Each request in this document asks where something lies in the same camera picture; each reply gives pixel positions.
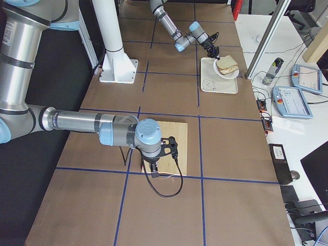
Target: red object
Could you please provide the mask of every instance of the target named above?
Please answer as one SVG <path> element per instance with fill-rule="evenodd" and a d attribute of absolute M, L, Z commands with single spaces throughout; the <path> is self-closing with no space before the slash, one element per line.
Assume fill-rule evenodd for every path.
<path fill-rule="evenodd" d="M 243 2 L 243 0 L 237 0 L 235 3 L 234 11 L 232 13 L 235 21 L 237 20 L 237 17 L 239 15 L 239 12 L 240 12 L 240 9 L 242 6 L 242 2 Z"/>

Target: bread slice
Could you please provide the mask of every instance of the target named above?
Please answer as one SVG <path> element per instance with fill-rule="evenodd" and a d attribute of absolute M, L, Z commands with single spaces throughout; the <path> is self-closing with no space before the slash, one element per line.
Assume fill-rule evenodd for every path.
<path fill-rule="evenodd" d="M 239 69 L 238 63 L 230 55 L 221 57 L 220 60 L 216 62 L 216 65 L 223 75 L 230 74 Z"/>

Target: blue joint cap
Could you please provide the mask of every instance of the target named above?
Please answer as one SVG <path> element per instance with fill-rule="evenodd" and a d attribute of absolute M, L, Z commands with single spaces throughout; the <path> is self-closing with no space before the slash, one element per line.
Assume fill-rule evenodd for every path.
<path fill-rule="evenodd" d="M 103 123 L 99 130 L 99 141 L 102 145 L 113 146 L 113 123 Z"/>
<path fill-rule="evenodd" d="M 40 0 L 5 0 L 4 2 L 15 7 L 28 7 L 40 2 Z"/>
<path fill-rule="evenodd" d="M 195 31 L 198 27 L 200 27 L 200 24 L 198 22 L 192 22 L 192 24 L 189 26 L 189 30 L 191 32 Z"/>
<path fill-rule="evenodd" d="M 4 144 L 11 140 L 11 132 L 7 124 L 0 118 L 0 144 Z"/>
<path fill-rule="evenodd" d="M 137 138 L 145 145 L 154 145 L 162 137 L 159 124 L 153 119 L 144 119 L 137 124 L 135 129 Z"/>
<path fill-rule="evenodd" d="M 77 31 L 80 28 L 80 21 L 51 23 L 49 29 L 58 31 Z"/>
<path fill-rule="evenodd" d="M 183 51 L 185 48 L 182 46 L 182 45 L 180 45 L 180 44 L 175 44 L 175 48 L 179 51 L 179 52 L 181 52 L 181 51 Z"/>

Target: ur robot arm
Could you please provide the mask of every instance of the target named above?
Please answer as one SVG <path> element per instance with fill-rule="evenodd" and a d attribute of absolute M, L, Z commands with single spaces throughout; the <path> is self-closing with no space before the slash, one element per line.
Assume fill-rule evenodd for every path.
<path fill-rule="evenodd" d="M 101 4 L 104 1 L 93 0 Z M 139 149 L 158 176 L 157 161 L 177 158 L 174 137 L 162 138 L 152 119 L 81 113 L 28 105 L 25 97 L 43 30 L 78 29 L 78 0 L 6 0 L 5 35 L 0 50 L 0 144 L 37 131 L 69 130 L 99 134 L 103 145 Z"/>
<path fill-rule="evenodd" d="M 217 32 L 209 36 L 198 22 L 193 22 L 189 26 L 190 33 L 183 36 L 164 10 L 163 4 L 167 1 L 168 0 L 150 0 L 150 9 L 174 40 L 176 49 L 181 52 L 196 40 L 207 51 L 208 57 L 219 58 L 219 47 L 214 45 L 219 33 Z"/>

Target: wooden block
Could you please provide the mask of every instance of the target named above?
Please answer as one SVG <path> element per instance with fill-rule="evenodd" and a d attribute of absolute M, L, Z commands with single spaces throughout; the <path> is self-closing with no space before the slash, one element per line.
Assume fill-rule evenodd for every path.
<path fill-rule="evenodd" d="M 175 137 L 178 143 L 178 162 L 183 175 L 187 175 L 187 143 L 188 143 L 188 124 L 181 122 L 166 122 L 158 121 L 159 127 L 162 131 L 162 137 Z M 158 163 L 159 173 L 170 173 L 179 175 L 175 161 L 171 155 L 162 157 Z M 146 171 L 150 173 L 148 162 L 145 162 Z"/>
<path fill-rule="evenodd" d="M 324 25 L 303 55 L 307 63 L 316 63 L 328 49 L 328 23 Z"/>

